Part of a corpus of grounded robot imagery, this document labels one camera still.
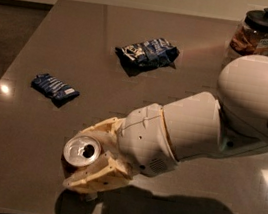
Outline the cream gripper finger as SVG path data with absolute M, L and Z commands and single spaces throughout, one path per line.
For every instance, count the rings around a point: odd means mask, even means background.
M 110 117 L 107 120 L 103 120 L 79 131 L 78 134 L 93 137 L 103 148 L 108 147 L 116 149 L 118 147 L 118 129 L 123 121 L 123 118 L 118 119 L 117 117 Z
M 132 179 L 131 165 L 107 151 L 89 166 L 76 170 L 63 181 L 63 186 L 79 194 L 94 194 L 125 187 Z

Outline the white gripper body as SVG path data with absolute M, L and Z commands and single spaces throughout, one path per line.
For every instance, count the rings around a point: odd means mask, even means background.
M 119 153 L 134 171 L 151 178 L 177 165 L 163 113 L 157 103 L 133 110 L 117 130 Z

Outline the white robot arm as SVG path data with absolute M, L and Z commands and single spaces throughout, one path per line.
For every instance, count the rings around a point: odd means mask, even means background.
M 214 94 L 154 103 L 80 131 L 63 149 L 74 167 L 63 185 L 95 194 L 125 187 L 137 174 L 172 171 L 182 161 L 267 151 L 268 57 L 249 55 L 224 67 Z

